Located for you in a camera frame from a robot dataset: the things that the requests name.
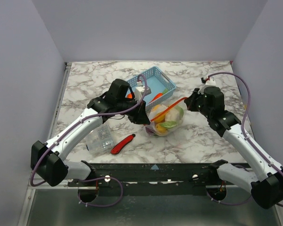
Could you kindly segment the purple cabbage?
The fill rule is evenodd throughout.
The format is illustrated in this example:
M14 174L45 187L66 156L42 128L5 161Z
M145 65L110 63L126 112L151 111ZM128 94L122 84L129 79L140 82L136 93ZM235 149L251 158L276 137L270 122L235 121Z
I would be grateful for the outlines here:
M149 128L146 128L146 132L149 136L156 136L156 133L152 130L150 130Z

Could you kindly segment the yellow bell pepper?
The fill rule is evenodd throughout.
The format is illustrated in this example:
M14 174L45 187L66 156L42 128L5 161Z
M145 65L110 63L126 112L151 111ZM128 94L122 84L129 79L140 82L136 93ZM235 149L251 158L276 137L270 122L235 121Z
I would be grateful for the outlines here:
M165 120L165 114L162 114L159 116L162 112L164 112L167 109L165 105L156 105L155 107L152 108L151 113L152 113L152 119L151 121L155 123L161 123L164 122Z

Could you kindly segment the yellow lemon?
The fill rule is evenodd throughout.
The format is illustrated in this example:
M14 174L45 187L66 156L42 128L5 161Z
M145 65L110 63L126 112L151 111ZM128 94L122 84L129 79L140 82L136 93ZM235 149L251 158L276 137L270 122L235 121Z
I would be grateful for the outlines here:
M168 132L168 130L166 128L164 128L163 126L161 126L160 123L155 125L155 129L156 129L156 132L159 136L165 135Z

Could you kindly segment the clear zip top bag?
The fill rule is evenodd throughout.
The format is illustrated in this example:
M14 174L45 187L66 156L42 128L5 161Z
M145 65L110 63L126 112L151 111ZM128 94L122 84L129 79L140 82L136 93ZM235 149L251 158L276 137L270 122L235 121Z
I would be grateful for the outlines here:
M145 125L145 131L152 137L164 137L179 128L183 121L185 111L187 110L183 97L173 104L164 101L162 104L155 105L148 113L149 125Z

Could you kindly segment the white cauliflower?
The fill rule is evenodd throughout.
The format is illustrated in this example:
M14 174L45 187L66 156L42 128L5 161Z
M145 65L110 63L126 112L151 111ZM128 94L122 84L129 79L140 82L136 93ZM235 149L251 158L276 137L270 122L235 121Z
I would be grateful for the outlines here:
M171 108L165 115L165 121L160 123L166 129L180 126L183 122L184 110L180 106Z

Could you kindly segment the blue plastic basket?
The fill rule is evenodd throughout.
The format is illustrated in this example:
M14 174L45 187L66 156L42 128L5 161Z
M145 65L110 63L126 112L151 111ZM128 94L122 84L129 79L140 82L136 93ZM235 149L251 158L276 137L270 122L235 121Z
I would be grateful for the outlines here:
M151 67L141 74L145 76L147 85L151 89L151 94L144 98L146 113L149 113L153 107L161 104L173 95L176 85L157 66ZM163 93L163 96L151 102L158 93Z

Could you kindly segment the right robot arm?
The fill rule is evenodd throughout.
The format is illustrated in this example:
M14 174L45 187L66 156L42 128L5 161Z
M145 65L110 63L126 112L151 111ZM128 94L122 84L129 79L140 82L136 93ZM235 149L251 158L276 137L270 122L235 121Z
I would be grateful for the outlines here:
M251 194L262 208L269 209L283 201L283 166L269 156L244 130L241 121L225 109L220 88L195 88L184 101L191 112L199 112L211 129L228 141L252 168L251 172L220 160L208 172L210 183L230 182Z

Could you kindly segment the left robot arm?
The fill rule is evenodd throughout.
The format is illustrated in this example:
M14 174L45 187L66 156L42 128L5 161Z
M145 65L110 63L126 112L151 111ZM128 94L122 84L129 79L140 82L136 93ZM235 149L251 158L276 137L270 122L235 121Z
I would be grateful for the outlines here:
M126 97L131 89L128 82L114 80L108 91L92 99L81 115L62 132L45 143L36 141L31 151L31 186L36 186L33 182L36 174L50 186L56 186L65 179L79 180L85 186L92 185L95 181L93 167L86 161L67 162L66 158L83 138L117 114L126 115L134 124L150 124L144 98Z

